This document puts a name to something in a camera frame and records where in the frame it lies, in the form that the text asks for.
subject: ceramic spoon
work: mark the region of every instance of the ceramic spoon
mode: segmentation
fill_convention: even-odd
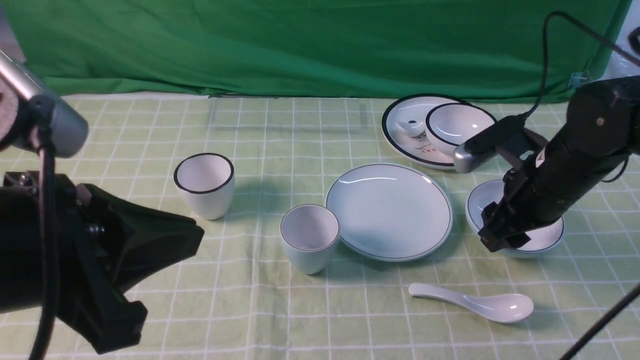
[[[429,297],[451,302],[493,322],[519,322],[533,312],[533,301],[521,294],[473,297],[428,284],[411,284],[409,293],[413,297]]]

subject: plate rim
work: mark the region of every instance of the plate rim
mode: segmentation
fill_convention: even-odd
[[[435,136],[436,139],[438,139],[441,142],[444,142],[446,144],[453,145],[453,146],[459,146],[460,145],[458,143],[452,143],[452,142],[450,142],[448,140],[445,140],[440,135],[436,134],[436,132],[433,131],[433,128],[431,127],[431,116],[433,115],[434,112],[436,112],[436,110],[442,109],[443,107],[450,106],[450,105],[463,105],[463,106],[469,106],[470,108],[475,108],[477,110],[482,111],[487,116],[489,116],[489,119],[493,120],[494,124],[496,124],[498,122],[498,120],[496,120],[495,117],[489,111],[486,111],[485,109],[482,109],[481,107],[475,106],[473,104],[456,104],[455,102],[450,102],[449,104],[438,105],[435,108],[431,109],[431,111],[429,111],[429,113],[427,114],[427,117],[426,117],[426,119],[424,121],[424,124],[427,126],[427,131],[429,132],[429,134]]]
[[[382,120],[381,120],[381,127],[382,127],[382,133],[385,136],[385,139],[387,140],[387,142],[389,143],[389,145],[391,145],[394,150],[396,150],[397,152],[399,152],[400,154],[402,154],[403,156],[405,156],[406,158],[408,158],[409,160],[412,160],[418,164],[421,165],[425,165],[425,166],[435,166],[438,169],[442,169],[442,170],[449,170],[449,169],[453,169],[454,168],[454,164],[453,164],[453,160],[451,160],[451,163],[439,163],[439,162],[435,162],[435,161],[429,161],[429,160],[425,160],[425,159],[421,159],[417,156],[414,156],[412,154],[410,154],[409,152],[405,151],[402,147],[400,147],[392,138],[391,138],[391,134],[389,133],[388,129],[387,129],[387,118],[389,116],[389,113],[401,102],[405,102],[407,100],[411,100],[411,99],[415,99],[417,97],[440,97],[443,99],[448,99],[448,100],[453,100],[453,101],[457,101],[460,104],[465,104],[465,105],[471,105],[473,106],[473,104],[471,104],[470,102],[463,100],[463,99],[459,99],[457,97],[454,96],[449,96],[449,95],[442,95],[442,94],[429,94],[429,93],[423,93],[423,94],[415,94],[415,95],[409,95],[409,96],[405,96],[402,97],[396,101],[394,101],[391,105],[389,105],[387,107],[387,109],[385,109],[384,114],[382,115]]]
[[[477,227],[476,223],[473,221],[473,218],[471,217],[471,211],[469,210],[469,200],[471,199],[471,195],[474,193],[474,191],[476,191],[481,185],[484,185],[486,183],[492,183],[494,181],[500,181],[502,182],[501,179],[494,179],[494,180],[489,180],[489,181],[485,181],[479,185],[477,185],[473,190],[471,190],[471,192],[469,193],[469,196],[467,197],[467,201],[465,201],[465,217],[467,218],[467,222],[472,222],[473,225],[475,227]],[[538,249],[538,250],[520,250],[520,249],[506,249],[509,252],[516,252],[518,254],[537,254],[539,252],[547,252],[551,249],[553,249],[554,247],[556,247],[558,244],[560,244],[560,241],[562,241],[562,237],[564,235],[564,216],[560,217],[560,225],[561,225],[561,230],[560,230],[560,236],[558,236],[558,239],[556,241],[554,241],[553,244],[549,245],[548,247],[542,248],[542,249]]]
[[[340,232],[340,238],[342,240],[342,243],[344,243],[347,247],[349,247],[351,250],[359,253],[362,256],[365,256],[367,258],[370,259],[375,259],[375,260],[379,260],[379,261],[386,261],[386,262],[390,262],[390,263],[400,263],[400,262],[405,262],[405,261],[411,261],[411,260],[415,260],[415,259],[419,259],[422,258],[424,256],[427,256],[428,254],[434,252],[435,250],[437,250],[439,247],[442,246],[442,244],[444,244],[444,242],[449,238],[449,235],[451,234],[451,231],[453,229],[453,207],[451,204],[451,199],[449,198],[449,196],[447,195],[447,193],[444,191],[444,189],[440,186],[440,184],[438,184],[435,180],[433,180],[430,176],[428,176],[427,174],[424,174],[422,172],[420,172],[419,170],[416,170],[412,167],[407,167],[405,165],[402,164],[397,164],[397,163],[370,163],[370,164],[366,164],[366,165],[360,165],[358,167],[354,167],[352,169],[349,169],[347,172],[343,173],[342,175],[338,176],[333,183],[331,184],[331,186],[329,187],[329,190],[326,192],[326,195],[324,196],[324,206],[331,210],[329,208],[329,194],[331,194],[331,190],[333,189],[333,187],[335,186],[335,184],[338,182],[338,180],[340,180],[343,176],[345,176],[346,174],[358,170],[359,168],[364,168],[364,167],[370,167],[370,166],[376,166],[376,165],[383,165],[383,166],[392,166],[392,167],[399,167],[402,168],[404,170],[409,170],[411,172],[414,172],[422,177],[426,177],[431,181],[431,184],[434,184],[436,186],[436,188],[438,189],[438,191],[442,194],[442,196],[444,197],[446,203],[447,203],[447,210],[449,211],[449,225],[447,226],[447,230],[445,231],[445,234],[441,237],[441,239],[432,247],[430,247],[428,250],[425,250],[419,254],[415,254],[415,255],[411,255],[411,256],[403,256],[400,258],[390,258],[390,257],[385,257],[385,256],[379,256],[379,255],[375,255],[375,254],[371,254],[369,252],[366,252],[364,250],[360,250],[357,247],[355,247],[354,245],[350,244],[345,237],[342,234],[342,231]]]

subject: white wall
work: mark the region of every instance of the white wall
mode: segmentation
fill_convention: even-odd
[[[616,45],[631,52],[628,36],[629,33],[638,26],[640,26],[640,0],[633,0],[633,2],[631,2],[629,12],[627,13],[627,17],[625,18],[625,22],[620,29],[620,35],[618,37],[618,41],[616,41]],[[629,63],[627,60],[621,58],[616,53],[613,53],[611,54],[607,70],[604,72],[601,79],[624,78],[625,76],[632,75],[640,75],[640,69]]]

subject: spoon handle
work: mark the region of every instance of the spoon handle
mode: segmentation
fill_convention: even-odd
[[[409,294],[413,297],[428,297],[444,300],[468,308],[463,294],[449,289],[439,288],[438,286],[418,284],[415,282],[409,285]]]

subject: metal bracket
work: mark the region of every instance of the metal bracket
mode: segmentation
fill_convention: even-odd
[[[591,82],[591,77],[589,76],[588,71],[584,72],[574,72],[571,74],[569,78],[569,83],[567,84],[567,89],[577,89]]]

